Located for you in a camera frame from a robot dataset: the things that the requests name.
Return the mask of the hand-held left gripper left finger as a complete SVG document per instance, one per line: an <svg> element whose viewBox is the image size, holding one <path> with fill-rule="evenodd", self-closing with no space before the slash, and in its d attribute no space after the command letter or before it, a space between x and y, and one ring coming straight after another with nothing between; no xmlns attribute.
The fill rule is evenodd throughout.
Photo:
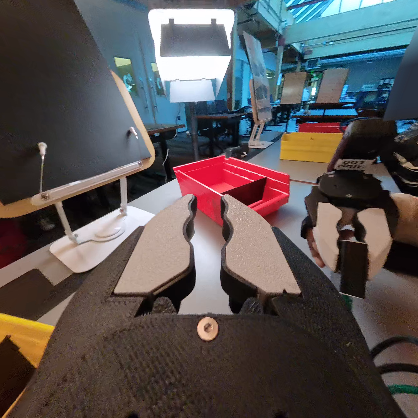
<svg viewBox="0 0 418 418"><path fill-rule="evenodd" d="M115 295L186 297L192 292L196 210L196 196L187 194L145 225L114 288Z"/></svg>

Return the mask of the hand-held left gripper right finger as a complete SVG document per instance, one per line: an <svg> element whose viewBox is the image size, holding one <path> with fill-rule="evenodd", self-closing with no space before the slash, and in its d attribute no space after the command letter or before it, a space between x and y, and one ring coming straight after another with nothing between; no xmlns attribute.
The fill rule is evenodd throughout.
<svg viewBox="0 0 418 418"><path fill-rule="evenodd" d="M299 296L300 287L270 224L231 195L221 198L221 286L229 297Z"/></svg>

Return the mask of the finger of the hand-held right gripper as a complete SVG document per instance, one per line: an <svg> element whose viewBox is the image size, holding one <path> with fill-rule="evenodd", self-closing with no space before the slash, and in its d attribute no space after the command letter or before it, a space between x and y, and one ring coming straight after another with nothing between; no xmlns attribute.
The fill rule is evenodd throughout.
<svg viewBox="0 0 418 418"><path fill-rule="evenodd" d="M368 279L373 279L383 268L393 239L385 212L358 212L357 218L364 228L363 241L368 247Z"/></svg>
<svg viewBox="0 0 418 418"><path fill-rule="evenodd" d="M337 225L341 218L342 211L339 208L330 203L318 203L313 237L322 261L333 272L337 271L339 258Z"/></svg>

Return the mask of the black ethernet splitter box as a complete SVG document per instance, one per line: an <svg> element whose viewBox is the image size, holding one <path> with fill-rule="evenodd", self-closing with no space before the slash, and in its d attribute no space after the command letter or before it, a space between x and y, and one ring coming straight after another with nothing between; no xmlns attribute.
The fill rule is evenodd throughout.
<svg viewBox="0 0 418 418"><path fill-rule="evenodd" d="M339 291L364 299L369 267L367 244L347 239L340 241L338 267Z"/></svg>

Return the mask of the yellow plastic bin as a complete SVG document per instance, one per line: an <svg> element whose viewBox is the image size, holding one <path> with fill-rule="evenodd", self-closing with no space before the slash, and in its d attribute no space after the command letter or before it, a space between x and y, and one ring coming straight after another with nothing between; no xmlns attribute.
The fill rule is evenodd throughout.
<svg viewBox="0 0 418 418"><path fill-rule="evenodd" d="M284 133L280 159L329 163L342 137L342 133Z"/></svg>
<svg viewBox="0 0 418 418"><path fill-rule="evenodd" d="M0 416L8 417L34 376L54 326L0 314Z"/></svg>

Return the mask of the person's right hand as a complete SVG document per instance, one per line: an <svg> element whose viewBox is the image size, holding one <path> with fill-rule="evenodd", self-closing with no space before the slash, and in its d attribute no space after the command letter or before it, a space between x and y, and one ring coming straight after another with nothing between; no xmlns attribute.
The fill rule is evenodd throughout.
<svg viewBox="0 0 418 418"><path fill-rule="evenodd" d="M314 235L313 235L313 228L306 228L306 233L305 233L305 239L308 243L308 247L310 249L311 255L313 257L313 259L315 260L316 264L320 267L320 268L324 268L327 266L327 264L323 261L319 251L318 251L318 247L316 245L316 241L314 239ZM345 226L342 230L339 231L339 240L352 240L354 239L354 230L352 227L349 227L348 225Z"/></svg>

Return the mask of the grey far table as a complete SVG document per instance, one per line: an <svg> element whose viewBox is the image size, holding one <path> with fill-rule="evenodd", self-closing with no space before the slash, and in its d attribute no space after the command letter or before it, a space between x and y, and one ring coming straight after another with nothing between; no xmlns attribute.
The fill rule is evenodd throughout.
<svg viewBox="0 0 418 418"><path fill-rule="evenodd" d="M358 114L354 108L307 109L301 110L291 115L291 118L295 119L297 124L339 123L357 117Z"/></svg>

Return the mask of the red plastic bin with divider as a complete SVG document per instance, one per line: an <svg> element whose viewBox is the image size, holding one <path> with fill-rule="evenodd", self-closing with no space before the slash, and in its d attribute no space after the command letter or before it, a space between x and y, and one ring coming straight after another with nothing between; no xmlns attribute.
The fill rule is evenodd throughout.
<svg viewBox="0 0 418 418"><path fill-rule="evenodd" d="M197 197L197 208L222 226L221 197L231 195L262 217L289 201L290 175L220 155L174 168L182 195Z"/></svg>

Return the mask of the brown cork board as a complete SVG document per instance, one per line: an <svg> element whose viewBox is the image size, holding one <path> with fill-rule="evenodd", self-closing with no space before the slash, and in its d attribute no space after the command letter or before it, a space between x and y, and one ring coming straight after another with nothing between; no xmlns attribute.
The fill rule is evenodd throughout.
<svg viewBox="0 0 418 418"><path fill-rule="evenodd" d="M349 68L327 69L323 72L317 104L336 104L340 101L343 87L349 75Z"/></svg>
<svg viewBox="0 0 418 418"><path fill-rule="evenodd" d="M308 74L305 71L291 72L284 75L281 105L298 105L302 102L303 91Z"/></svg>

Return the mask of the tilted board on white stand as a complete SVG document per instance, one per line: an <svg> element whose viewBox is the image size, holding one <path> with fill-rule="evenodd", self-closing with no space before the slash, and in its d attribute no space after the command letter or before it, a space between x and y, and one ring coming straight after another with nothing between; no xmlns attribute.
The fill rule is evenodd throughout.
<svg viewBox="0 0 418 418"><path fill-rule="evenodd" d="M272 110L264 56L258 39L247 32L243 32L243 40L253 75L249 83L249 89L254 125L248 141L248 147L252 149L266 149L272 145L272 142L261 140L261 134L265 123L272 119Z"/></svg>

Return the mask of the dark office desk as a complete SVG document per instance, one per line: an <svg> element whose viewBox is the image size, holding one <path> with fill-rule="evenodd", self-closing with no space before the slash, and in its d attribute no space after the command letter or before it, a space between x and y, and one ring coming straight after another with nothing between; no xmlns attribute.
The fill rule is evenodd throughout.
<svg viewBox="0 0 418 418"><path fill-rule="evenodd" d="M239 125L250 119L250 111L192 116L191 139L195 157L212 158L217 156L217 150L223 153L228 147L241 145Z"/></svg>

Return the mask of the bright studio light panel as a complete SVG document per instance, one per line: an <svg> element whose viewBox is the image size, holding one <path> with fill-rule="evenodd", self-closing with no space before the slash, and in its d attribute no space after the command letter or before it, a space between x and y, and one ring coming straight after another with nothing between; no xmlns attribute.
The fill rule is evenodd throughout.
<svg viewBox="0 0 418 418"><path fill-rule="evenodd" d="M189 105L194 161L199 160L195 104L216 99L232 58L230 8L153 8L148 21L155 61L170 102Z"/></svg>

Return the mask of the black board with wooden edge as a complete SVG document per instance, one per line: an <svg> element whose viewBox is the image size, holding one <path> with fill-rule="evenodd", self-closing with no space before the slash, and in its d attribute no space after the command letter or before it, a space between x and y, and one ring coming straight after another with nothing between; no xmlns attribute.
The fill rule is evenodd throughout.
<svg viewBox="0 0 418 418"><path fill-rule="evenodd" d="M1 1L1 218L148 169L154 146L74 1Z"/></svg>

